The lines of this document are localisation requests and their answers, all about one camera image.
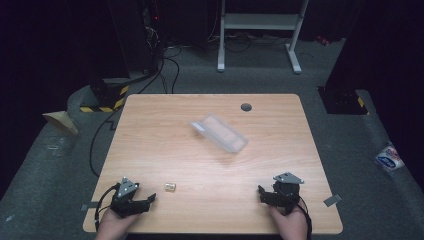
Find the white metal stand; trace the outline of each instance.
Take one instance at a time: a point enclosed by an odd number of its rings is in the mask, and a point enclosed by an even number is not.
[[[309,0],[303,0],[299,14],[242,14],[225,13],[225,0],[222,0],[221,29],[218,50],[218,72],[225,70],[225,29],[267,29],[267,30],[292,30],[291,43],[286,44],[293,71],[302,72],[294,48],[305,17]]]

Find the gray floor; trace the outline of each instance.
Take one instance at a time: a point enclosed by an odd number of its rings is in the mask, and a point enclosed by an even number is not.
[[[172,57],[180,66],[174,93],[298,94],[331,190],[343,198],[337,203],[343,232],[313,235],[313,239],[424,239],[424,196],[407,167],[388,176],[373,163],[389,139],[367,92],[358,94],[369,115],[328,115],[321,102],[317,86],[325,85],[342,46],[343,42],[324,47],[300,41],[296,47],[303,69],[300,75],[293,74],[281,44],[255,45],[241,53],[227,51],[224,73],[216,72],[216,50],[182,48]],[[243,46],[228,47],[236,50]],[[171,57],[179,50],[168,50],[165,55]],[[176,65],[165,61],[168,92],[176,72]],[[148,81],[131,85],[129,92],[139,92]],[[85,87],[69,98],[67,111],[80,129],[78,138],[65,138],[71,147],[60,144],[63,135],[50,124],[35,140],[0,203],[0,239],[94,238],[82,229],[85,212],[81,206],[90,202],[97,182],[89,167],[91,139],[109,114],[79,111],[87,90]],[[143,91],[155,93],[164,93],[160,78]],[[119,113],[112,120],[117,122]],[[106,124],[96,137],[93,164],[97,172],[113,133]]]

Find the hand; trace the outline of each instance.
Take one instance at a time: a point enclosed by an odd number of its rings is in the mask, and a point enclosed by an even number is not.
[[[274,206],[268,205],[272,218],[274,219],[278,232],[284,240],[305,240],[307,237],[308,225],[306,223],[305,215],[302,210],[295,206],[293,211],[284,216]]]
[[[121,218],[114,211],[107,209],[100,221],[96,240],[117,240],[126,233],[127,229],[141,214]]]

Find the small beige object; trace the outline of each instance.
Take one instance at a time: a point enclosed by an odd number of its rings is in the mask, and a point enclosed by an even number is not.
[[[165,183],[165,191],[174,192],[176,187],[175,183]]]

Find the tape strip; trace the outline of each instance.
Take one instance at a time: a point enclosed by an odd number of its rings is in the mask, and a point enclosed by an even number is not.
[[[335,203],[340,202],[341,200],[342,200],[342,197],[340,197],[339,194],[336,194],[336,195],[333,195],[333,196],[327,198],[326,200],[324,200],[324,203],[325,203],[325,205],[327,205],[327,207],[329,207],[329,206],[331,206]]]

